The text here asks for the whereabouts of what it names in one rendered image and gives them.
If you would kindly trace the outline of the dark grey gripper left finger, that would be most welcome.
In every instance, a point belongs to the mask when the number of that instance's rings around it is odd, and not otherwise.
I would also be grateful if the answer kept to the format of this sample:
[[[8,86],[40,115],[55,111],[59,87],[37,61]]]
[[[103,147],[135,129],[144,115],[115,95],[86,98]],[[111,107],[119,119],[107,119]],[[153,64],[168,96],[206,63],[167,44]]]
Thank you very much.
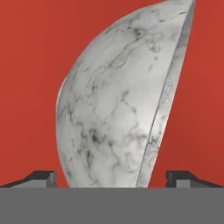
[[[33,171],[23,179],[0,185],[0,188],[54,188],[56,186],[56,171]]]

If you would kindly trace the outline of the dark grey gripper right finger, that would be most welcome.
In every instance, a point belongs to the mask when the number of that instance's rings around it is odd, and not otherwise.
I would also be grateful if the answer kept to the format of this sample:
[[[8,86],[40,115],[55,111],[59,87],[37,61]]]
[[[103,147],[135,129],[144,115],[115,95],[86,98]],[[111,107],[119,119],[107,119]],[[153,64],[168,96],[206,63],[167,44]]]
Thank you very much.
[[[167,171],[166,172],[166,187],[171,188],[198,188],[198,187],[214,187],[222,188],[222,185],[217,185],[202,179],[197,178],[189,171]]]

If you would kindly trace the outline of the white marble bowl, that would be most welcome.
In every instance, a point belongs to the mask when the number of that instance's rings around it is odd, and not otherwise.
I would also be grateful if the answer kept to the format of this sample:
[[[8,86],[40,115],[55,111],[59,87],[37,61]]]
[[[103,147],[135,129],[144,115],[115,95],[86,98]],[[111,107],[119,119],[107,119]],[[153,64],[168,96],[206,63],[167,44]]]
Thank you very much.
[[[59,161],[71,187],[146,187],[191,32],[195,0],[118,19],[75,61],[56,101]]]

